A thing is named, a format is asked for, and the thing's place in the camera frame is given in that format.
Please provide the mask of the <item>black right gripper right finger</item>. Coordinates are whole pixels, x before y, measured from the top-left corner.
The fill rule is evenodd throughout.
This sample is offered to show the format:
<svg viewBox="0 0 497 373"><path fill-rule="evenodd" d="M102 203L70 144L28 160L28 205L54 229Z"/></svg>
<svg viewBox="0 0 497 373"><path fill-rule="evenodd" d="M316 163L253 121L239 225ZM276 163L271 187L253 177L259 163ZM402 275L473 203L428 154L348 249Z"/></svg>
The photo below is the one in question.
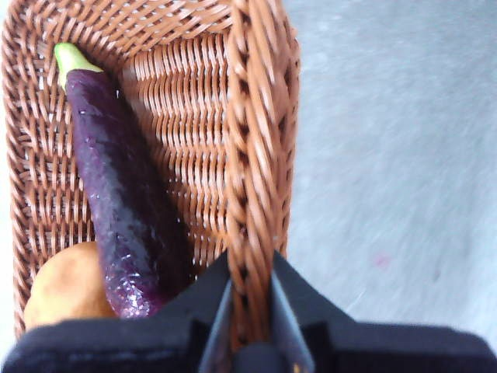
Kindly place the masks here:
<svg viewBox="0 0 497 373"><path fill-rule="evenodd" d="M273 272L317 372L496 370L496 356L479 336L442 326L359 322L317 292L279 253Z"/></svg>

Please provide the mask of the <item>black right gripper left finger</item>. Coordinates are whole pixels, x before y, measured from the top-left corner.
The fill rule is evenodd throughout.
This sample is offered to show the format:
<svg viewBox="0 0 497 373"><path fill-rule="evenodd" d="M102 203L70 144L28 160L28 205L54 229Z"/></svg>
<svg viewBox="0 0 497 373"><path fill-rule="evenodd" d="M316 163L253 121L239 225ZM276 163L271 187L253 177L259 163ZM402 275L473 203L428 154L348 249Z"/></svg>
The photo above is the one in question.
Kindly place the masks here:
<svg viewBox="0 0 497 373"><path fill-rule="evenodd" d="M195 372L225 305L227 256L155 315L78 319L24 334L3 372Z"/></svg>

